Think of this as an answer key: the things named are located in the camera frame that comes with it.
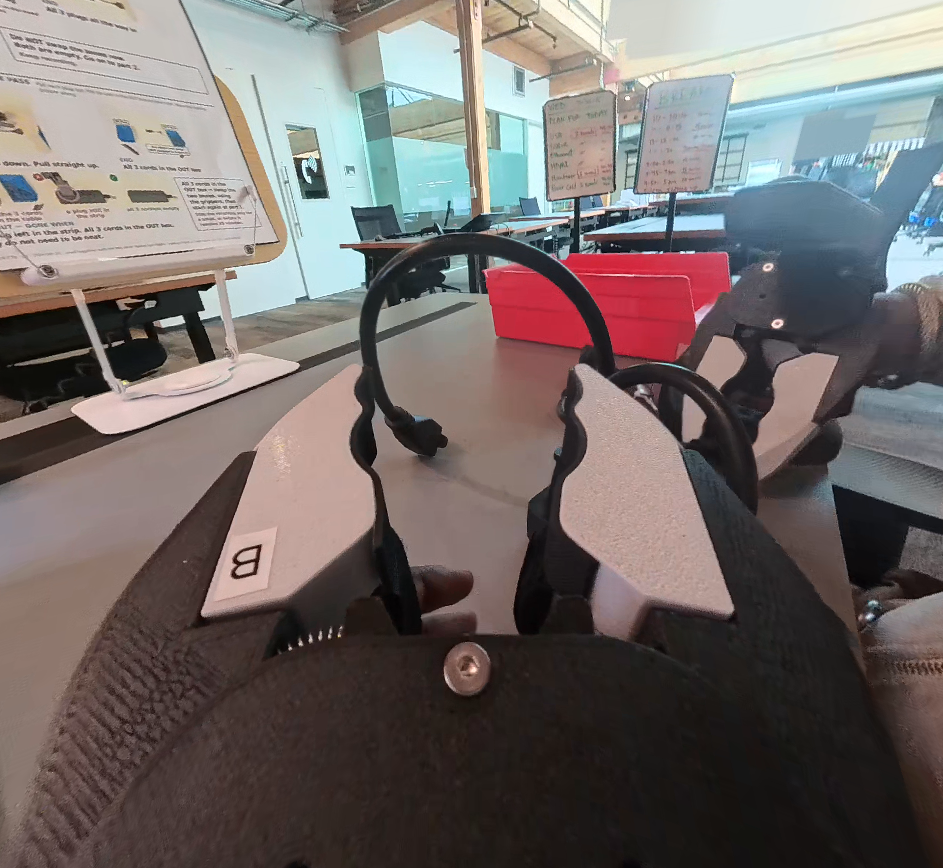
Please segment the person's left hand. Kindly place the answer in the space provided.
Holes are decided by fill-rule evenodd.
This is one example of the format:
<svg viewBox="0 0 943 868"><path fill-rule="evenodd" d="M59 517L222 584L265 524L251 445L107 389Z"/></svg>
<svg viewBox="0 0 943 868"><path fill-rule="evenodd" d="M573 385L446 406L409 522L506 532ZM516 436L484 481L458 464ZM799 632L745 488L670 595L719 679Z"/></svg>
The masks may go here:
<svg viewBox="0 0 943 868"><path fill-rule="evenodd" d="M438 565L415 567L411 576L421 612L421 631L427 636L470 636L477 633L474 612L442 613L465 601L474 586L473 573Z"/></svg>

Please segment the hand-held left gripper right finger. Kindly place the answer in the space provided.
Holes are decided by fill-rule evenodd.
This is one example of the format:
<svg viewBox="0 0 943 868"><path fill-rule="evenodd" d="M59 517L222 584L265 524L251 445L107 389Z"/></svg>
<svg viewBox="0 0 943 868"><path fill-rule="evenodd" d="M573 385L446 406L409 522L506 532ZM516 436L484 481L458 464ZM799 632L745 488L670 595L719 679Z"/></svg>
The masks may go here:
<svg viewBox="0 0 943 868"><path fill-rule="evenodd" d="M513 602L520 634L556 610L631 641L655 612L728 622L735 604L677 439L599 371L578 364L561 396L562 444L527 508Z"/></svg>

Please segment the person's zip jacket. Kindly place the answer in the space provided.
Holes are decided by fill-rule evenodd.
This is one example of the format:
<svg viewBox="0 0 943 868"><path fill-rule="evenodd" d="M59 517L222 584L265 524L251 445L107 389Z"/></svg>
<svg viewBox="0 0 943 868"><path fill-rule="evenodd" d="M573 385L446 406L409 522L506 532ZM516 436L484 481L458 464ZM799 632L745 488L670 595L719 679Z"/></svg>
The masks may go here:
<svg viewBox="0 0 943 868"><path fill-rule="evenodd" d="M855 589L866 676L931 866L942 865L942 581L896 568Z"/></svg>

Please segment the glass room partition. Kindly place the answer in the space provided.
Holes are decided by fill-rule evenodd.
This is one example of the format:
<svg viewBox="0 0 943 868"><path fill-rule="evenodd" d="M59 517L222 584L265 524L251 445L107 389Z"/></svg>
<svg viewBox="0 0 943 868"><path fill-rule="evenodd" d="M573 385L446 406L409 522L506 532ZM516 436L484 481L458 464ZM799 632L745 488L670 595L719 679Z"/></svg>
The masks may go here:
<svg viewBox="0 0 943 868"><path fill-rule="evenodd" d="M371 196L402 224L464 223L472 216L461 101L382 84L357 93ZM486 110L489 211L518 215L529 196L529 125Z"/></svg>

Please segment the wooden display board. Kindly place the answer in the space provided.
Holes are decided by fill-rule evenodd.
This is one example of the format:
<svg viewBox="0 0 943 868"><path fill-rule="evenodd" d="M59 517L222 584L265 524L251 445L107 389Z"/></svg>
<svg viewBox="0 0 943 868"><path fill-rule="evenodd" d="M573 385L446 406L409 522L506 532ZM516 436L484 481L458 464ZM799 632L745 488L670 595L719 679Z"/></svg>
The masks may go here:
<svg viewBox="0 0 943 868"><path fill-rule="evenodd" d="M252 198L254 212L258 218L265 217L275 238L271 242L261 240L258 227L253 240L251 256L221 257L216 254L209 258L210 249L198 249L195 252L173 252L166 255L148 255L122 258L104 263L105 270L99 273L81 272L78 282L71 276L65 280L42 280L38 285L29 285L22 281L19 270L3 270L1 279L2 311L35 311L57 308L59 301L69 301L69 291L73 287L82 289L94 300L107 297L120 297L119 288L142 286L153 290L164 282L186 284L203 276L211 276L213 271L227 271L244 265L264 264L277 259L288 244L288 228L277 202L265 169L262 156L254 143L253 133L246 119L242 105L226 83L215 76L214 81L228 113L235 136L238 140L246 166L252 178Z"/></svg>

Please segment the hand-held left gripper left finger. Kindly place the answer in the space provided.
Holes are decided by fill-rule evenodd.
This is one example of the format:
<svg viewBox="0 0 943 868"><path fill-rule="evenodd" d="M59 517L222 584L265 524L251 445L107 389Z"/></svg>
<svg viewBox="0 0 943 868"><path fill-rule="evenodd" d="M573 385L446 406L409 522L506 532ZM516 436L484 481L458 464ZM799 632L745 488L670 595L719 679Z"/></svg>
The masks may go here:
<svg viewBox="0 0 943 868"><path fill-rule="evenodd" d="M394 628L421 631L405 546L373 469L370 373L350 365L257 444L200 616L289 615L305 636L341 631L377 595Z"/></svg>

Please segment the laminated instruction sheet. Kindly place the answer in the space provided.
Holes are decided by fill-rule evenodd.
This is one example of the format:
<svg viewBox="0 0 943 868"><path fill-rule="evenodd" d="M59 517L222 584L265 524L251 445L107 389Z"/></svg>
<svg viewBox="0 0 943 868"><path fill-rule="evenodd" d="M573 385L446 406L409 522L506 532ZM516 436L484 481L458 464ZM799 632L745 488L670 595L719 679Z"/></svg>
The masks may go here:
<svg viewBox="0 0 943 868"><path fill-rule="evenodd" d="M180 0L1 0L2 270L277 237Z"/></svg>

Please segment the handwritten whiteboard sign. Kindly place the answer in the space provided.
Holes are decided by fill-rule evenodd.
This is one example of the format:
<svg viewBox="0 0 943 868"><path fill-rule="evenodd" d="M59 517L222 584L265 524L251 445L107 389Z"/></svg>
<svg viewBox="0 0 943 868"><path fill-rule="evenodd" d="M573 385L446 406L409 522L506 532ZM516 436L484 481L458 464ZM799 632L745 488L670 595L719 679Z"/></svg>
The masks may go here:
<svg viewBox="0 0 943 868"><path fill-rule="evenodd" d="M653 83L638 140L634 192L666 194L665 239L673 242L678 194L713 184L735 75Z"/></svg>
<svg viewBox="0 0 943 868"><path fill-rule="evenodd" d="M617 96L603 88L551 98L542 120L546 198L572 201L570 252L579 253L581 200L616 188Z"/></svg>

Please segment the wooden office desk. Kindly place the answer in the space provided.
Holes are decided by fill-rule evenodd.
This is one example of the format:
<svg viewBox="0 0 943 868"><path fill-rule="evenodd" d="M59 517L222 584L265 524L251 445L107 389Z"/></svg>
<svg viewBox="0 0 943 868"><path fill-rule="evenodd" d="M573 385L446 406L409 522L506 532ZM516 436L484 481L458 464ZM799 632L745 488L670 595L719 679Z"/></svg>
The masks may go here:
<svg viewBox="0 0 943 868"><path fill-rule="evenodd" d="M182 318L200 364L216 354L201 320L210 274L122 283L86 292L88 312L118 379L137 382L166 364L157 322ZM9 298L1 306L1 395L23 414L109 390L72 296Z"/></svg>
<svg viewBox="0 0 943 868"><path fill-rule="evenodd" d="M371 243L366 246L360 246L360 241L358 241L358 242L353 242L353 243L343 243L339 247L342 250L350 250L350 251L360 253L364 261L364 257L359 251L359 249L363 249L364 251L370 252L372 254L376 254L380 250L383 250L383 249L400 249L400 252L402 252L403 250L408 249L411 245L417 244L418 242L425 241L428 239L432 239L432 238L436 238L436 237L440 237L444 235L458 234L458 233L480 232L480 233L489 233L489 234L499 235L499 236L506 236L508 238L523 242L527 245L541 249L543 251L549 251L552 254L556 254L560 248L560 245L566 241L563 234L569 228L570 225L571 225L571 218L567 215L501 219L499 214L481 214L474 217L471 221L469 221L465 225L453 225L453 226L441 225L443 229L442 235L433 235L430 237L418 238L418 239L413 239L413 240L399 240L399 241L394 241L394 242L383 242L382 244L376 244L376 245ZM449 259L451 261L451 257L449 255L442 255L436 260L440 260L440 259Z"/></svg>
<svg viewBox="0 0 943 868"><path fill-rule="evenodd" d="M676 216L671 236L666 225L664 216L646 216L591 231L583 236L583 242L603 252L701 252L727 243L722 214Z"/></svg>

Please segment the wooden support post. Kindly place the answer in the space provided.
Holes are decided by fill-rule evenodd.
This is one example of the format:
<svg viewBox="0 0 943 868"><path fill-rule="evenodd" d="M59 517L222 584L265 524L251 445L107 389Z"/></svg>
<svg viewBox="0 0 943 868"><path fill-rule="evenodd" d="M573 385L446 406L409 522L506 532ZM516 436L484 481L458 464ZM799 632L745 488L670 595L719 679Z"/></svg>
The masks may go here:
<svg viewBox="0 0 943 868"><path fill-rule="evenodd" d="M483 0L453 0L461 63L471 215L490 212L488 117L483 68Z"/></svg>

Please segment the white door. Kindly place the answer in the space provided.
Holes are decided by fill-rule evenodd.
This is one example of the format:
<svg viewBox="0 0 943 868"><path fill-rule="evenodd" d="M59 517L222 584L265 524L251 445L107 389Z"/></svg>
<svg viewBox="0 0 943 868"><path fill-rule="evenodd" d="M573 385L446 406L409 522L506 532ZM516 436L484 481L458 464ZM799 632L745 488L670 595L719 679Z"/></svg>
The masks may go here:
<svg viewBox="0 0 943 868"><path fill-rule="evenodd" d="M280 131L280 175L305 295L322 298L350 286L340 207L321 131L288 121Z"/></svg>

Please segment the person's right hand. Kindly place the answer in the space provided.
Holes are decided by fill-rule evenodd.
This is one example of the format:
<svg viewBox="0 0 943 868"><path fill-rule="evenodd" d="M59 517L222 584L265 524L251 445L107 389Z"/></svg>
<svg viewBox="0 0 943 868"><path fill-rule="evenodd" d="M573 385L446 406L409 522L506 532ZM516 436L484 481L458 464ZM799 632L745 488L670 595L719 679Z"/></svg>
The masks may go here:
<svg viewBox="0 0 943 868"><path fill-rule="evenodd" d="M942 385L942 275L924 277L873 300L880 343L866 379L871 388Z"/></svg>

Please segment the white board stand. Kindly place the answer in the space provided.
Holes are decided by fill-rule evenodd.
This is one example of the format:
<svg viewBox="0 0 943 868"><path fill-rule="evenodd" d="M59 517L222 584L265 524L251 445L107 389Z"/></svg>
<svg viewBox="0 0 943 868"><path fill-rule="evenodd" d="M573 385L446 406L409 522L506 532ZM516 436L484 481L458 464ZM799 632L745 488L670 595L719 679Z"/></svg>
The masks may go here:
<svg viewBox="0 0 943 868"><path fill-rule="evenodd" d="M73 289L71 294L109 390L79 400L72 406L71 413L102 435L122 435L155 426L298 371L297 362L240 351L225 271L215 270L213 277L221 307L224 358L134 384L116 375L93 323L85 294Z"/></svg>

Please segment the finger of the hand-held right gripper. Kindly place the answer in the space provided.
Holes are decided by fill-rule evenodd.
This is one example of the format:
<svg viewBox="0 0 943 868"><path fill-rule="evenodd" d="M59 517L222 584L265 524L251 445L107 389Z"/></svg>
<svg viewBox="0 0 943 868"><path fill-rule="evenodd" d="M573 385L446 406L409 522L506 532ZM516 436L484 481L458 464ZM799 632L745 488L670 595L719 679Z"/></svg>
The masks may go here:
<svg viewBox="0 0 943 868"><path fill-rule="evenodd" d="M836 355L809 353L776 367L772 406L752 445L760 480L783 469L816 435L815 416L838 362Z"/></svg>
<svg viewBox="0 0 943 868"><path fill-rule="evenodd" d="M745 351L734 339L714 336L701 359L691 369L721 391L729 380L735 378L745 364ZM693 398L683 395L681 408L682 441L690 443L701 438L706 423L706 413Z"/></svg>

